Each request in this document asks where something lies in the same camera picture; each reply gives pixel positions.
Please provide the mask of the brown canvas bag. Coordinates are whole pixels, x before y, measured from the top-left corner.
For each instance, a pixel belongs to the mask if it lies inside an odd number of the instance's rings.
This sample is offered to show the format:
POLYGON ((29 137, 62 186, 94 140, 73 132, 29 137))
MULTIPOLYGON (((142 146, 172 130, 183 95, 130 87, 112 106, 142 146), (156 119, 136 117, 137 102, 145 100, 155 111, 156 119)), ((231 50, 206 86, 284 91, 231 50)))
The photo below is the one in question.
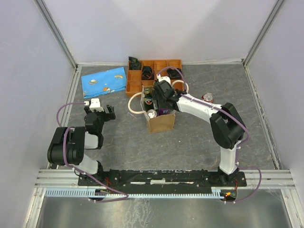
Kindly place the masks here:
POLYGON ((158 112, 160 108, 166 108, 161 105, 160 101, 158 100, 157 94, 153 88, 154 82, 149 82, 147 84, 142 84, 140 87, 140 91, 133 94, 129 101, 128 101, 128 109, 129 112, 132 114, 142 114, 144 115, 146 122, 147 122, 147 127, 148 127, 148 132, 149 133, 159 133, 159 132, 164 132, 164 131, 169 131, 174 128, 175 124, 175 117, 176 117, 176 111, 170 109, 170 113, 166 115, 161 115, 157 116, 155 118, 150 119, 147 116, 147 112, 144 108, 144 89, 145 88, 150 88, 152 91, 152 96, 153 96, 153 105, 154 105, 154 110, 158 112), (135 111, 131 108, 131 103, 135 97, 140 98, 140 106, 141 110, 140 111, 135 111))

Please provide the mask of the red soda can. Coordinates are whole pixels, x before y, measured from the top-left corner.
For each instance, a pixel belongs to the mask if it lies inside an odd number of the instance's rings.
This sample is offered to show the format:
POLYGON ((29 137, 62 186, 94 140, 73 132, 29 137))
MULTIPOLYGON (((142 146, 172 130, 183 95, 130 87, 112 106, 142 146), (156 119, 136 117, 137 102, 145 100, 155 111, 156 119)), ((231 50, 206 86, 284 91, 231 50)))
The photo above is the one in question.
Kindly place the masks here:
POLYGON ((208 103, 213 103, 214 102, 214 96, 213 94, 211 93, 205 93, 201 99, 205 102, 208 102, 208 103))

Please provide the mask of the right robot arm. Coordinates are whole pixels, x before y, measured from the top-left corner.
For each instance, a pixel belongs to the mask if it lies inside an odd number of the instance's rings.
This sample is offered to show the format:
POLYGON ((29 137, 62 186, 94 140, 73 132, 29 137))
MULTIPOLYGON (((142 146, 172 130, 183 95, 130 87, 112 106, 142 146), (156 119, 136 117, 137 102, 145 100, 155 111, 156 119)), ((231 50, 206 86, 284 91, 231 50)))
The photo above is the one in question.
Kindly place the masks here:
POLYGON ((165 80, 157 80, 153 88, 167 108, 191 114, 210 124, 213 138, 220 146, 218 181, 224 186, 233 183, 239 171, 237 153, 247 132, 235 106, 231 103, 219 105, 199 100, 185 90, 174 89, 165 80))

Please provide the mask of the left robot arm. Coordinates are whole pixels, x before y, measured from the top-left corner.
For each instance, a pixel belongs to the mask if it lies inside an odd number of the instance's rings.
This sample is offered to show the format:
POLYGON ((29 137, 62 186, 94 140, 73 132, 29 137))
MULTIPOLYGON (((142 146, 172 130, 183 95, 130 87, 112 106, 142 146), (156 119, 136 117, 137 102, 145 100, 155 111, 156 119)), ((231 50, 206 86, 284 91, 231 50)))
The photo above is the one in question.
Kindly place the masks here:
POLYGON ((85 150, 101 149, 104 142, 102 130, 105 122, 116 119, 114 107, 107 105, 106 112, 101 106, 90 108, 85 106, 85 125, 72 127, 58 127, 55 130, 47 151, 49 163, 58 166, 69 166, 77 170, 79 183, 101 185, 108 180, 101 162, 85 155, 85 150))

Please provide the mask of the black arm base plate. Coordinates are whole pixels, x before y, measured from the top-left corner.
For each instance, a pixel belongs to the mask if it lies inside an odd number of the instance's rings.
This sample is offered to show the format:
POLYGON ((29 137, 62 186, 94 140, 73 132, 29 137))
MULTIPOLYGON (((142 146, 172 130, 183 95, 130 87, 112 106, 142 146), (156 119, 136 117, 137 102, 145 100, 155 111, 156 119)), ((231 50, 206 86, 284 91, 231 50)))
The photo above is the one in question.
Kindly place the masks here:
POLYGON ((213 187, 247 186, 244 172, 236 171, 231 176, 224 172, 208 170, 177 171, 101 171, 88 177, 78 175, 78 186, 101 188, 103 183, 110 187, 110 193, 132 194, 196 194, 211 193, 213 187))

